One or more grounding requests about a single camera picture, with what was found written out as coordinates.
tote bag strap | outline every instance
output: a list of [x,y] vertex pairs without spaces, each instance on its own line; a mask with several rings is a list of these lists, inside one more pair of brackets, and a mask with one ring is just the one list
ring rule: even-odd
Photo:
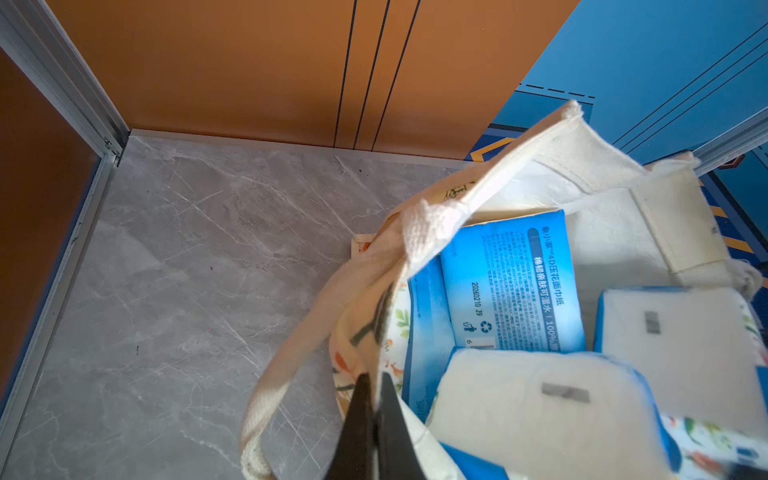
[[240,430],[240,464],[248,480],[275,478],[261,438],[307,356],[330,335],[347,306],[402,259],[402,233],[395,222],[365,254],[341,266],[312,309],[278,349],[250,396]]
[[548,144],[583,123],[581,108],[576,102],[569,102],[509,144],[487,166],[484,165],[484,172],[458,199],[429,203],[427,198],[421,197],[401,205],[407,205],[399,216],[407,256],[406,276],[416,275],[440,253],[465,221],[509,184],[529,161],[546,151]]

blue tissue box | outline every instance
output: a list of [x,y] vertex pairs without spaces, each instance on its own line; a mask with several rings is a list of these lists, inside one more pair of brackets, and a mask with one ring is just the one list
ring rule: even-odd
[[456,346],[587,349],[562,211],[462,228],[440,258]]
[[426,422],[455,340],[445,298],[440,258],[435,257],[409,281],[411,335],[402,384],[402,400]]

barcode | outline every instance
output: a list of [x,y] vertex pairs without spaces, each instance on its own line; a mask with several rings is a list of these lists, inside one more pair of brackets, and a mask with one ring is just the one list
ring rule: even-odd
[[467,346],[471,349],[494,349],[496,348],[496,340],[492,336],[480,336],[471,339],[467,339]]
[[661,334],[661,323],[659,322],[659,312],[647,311],[645,313],[645,331],[654,335]]

orange wall panel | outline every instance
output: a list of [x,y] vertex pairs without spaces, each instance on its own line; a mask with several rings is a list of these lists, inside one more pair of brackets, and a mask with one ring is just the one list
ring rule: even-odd
[[0,50],[0,388],[57,267],[96,153]]
[[333,145],[353,0],[48,4],[129,127]]
[[370,74],[377,57],[379,36],[389,3],[386,0],[356,2],[335,147],[355,146],[360,115],[366,103]]
[[421,0],[373,150],[464,158],[577,4]]
[[371,150],[381,124],[384,107],[408,38],[418,0],[392,0],[384,25],[379,55],[371,78],[366,108],[360,121],[355,148]]

grey label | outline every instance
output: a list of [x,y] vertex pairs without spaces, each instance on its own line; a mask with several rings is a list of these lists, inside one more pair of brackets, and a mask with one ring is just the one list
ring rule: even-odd
[[654,335],[661,334],[661,322],[659,322],[659,312],[647,311],[645,313],[645,331]]
[[564,399],[575,400],[581,403],[589,403],[589,390],[577,389],[567,385],[555,383],[542,383],[541,393],[549,396],[559,396]]

